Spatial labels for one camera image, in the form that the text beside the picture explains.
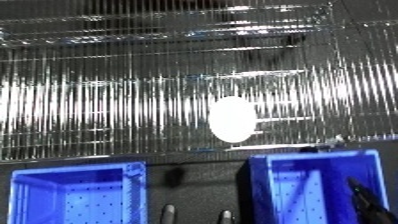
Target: blue container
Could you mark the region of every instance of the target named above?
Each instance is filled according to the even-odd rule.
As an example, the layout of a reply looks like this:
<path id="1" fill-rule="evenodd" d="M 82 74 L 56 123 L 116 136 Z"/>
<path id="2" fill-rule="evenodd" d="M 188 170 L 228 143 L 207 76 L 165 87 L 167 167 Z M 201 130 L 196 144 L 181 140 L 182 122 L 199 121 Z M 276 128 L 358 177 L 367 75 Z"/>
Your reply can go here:
<path id="1" fill-rule="evenodd" d="M 347 177 L 388 208 L 377 151 L 250 158 L 256 224 L 357 224 Z"/>
<path id="2" fill-rule="evenodd" d="M 144 163 L 18 170 L 8 224 L 145 224 Z"/>

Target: reflective metal surface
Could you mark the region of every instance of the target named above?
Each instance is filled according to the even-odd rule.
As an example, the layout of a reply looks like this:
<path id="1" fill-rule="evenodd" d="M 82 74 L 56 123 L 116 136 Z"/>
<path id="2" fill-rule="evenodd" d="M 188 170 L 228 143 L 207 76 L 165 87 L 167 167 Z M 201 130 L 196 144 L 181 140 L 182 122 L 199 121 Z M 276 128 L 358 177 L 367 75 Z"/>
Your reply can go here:
<path id="1" fill-rule="evenodd" d="M 0 0 L 0 159 L 394 138 L 393 1 L 143 2 Z M 225 96 L 257 112 L 238 145 Z"/>

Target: blue bin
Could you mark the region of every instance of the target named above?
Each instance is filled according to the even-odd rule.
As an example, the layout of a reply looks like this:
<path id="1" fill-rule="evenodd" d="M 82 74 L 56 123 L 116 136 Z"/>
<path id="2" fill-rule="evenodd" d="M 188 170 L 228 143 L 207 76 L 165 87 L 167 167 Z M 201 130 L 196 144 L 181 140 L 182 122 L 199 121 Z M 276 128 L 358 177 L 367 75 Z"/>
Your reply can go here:
<path id="1" fill-rule="evenodd" d="M 146 224 L 144 163 L 18 170 L 8 224 Z"/>
<path id="2" fill-rule="evenodd" d="M 357 224 L 347 177 L 388 208 L 377 151 L 250 158 L 256 224 Z"/>

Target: wire rack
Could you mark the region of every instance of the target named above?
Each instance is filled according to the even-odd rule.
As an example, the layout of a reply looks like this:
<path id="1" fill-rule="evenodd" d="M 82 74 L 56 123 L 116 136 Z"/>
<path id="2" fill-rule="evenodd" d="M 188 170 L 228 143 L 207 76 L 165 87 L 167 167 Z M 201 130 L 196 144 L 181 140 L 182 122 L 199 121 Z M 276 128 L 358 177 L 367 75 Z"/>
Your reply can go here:
<path id="1" fill-rule="evenodd" d="M 393 7 L 0 1 L 0 159 L 394 138 Z M 232 95 L 258 117 L 236 145 L 218 140 L 207 120 Z"/>

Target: white ball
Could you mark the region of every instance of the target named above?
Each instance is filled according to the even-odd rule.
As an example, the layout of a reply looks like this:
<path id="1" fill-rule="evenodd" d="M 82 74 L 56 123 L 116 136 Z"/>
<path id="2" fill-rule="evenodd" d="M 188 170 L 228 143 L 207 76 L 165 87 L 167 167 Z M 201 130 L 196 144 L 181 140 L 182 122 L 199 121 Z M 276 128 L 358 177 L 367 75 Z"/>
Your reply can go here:
<path id="1" fill-rule="evenodd" d="M 247 140 L 255 131 L 257 115 L 254 105 L 240 97 L 225 97 L 210 108 L 210 129 L 228 143 Z"/>

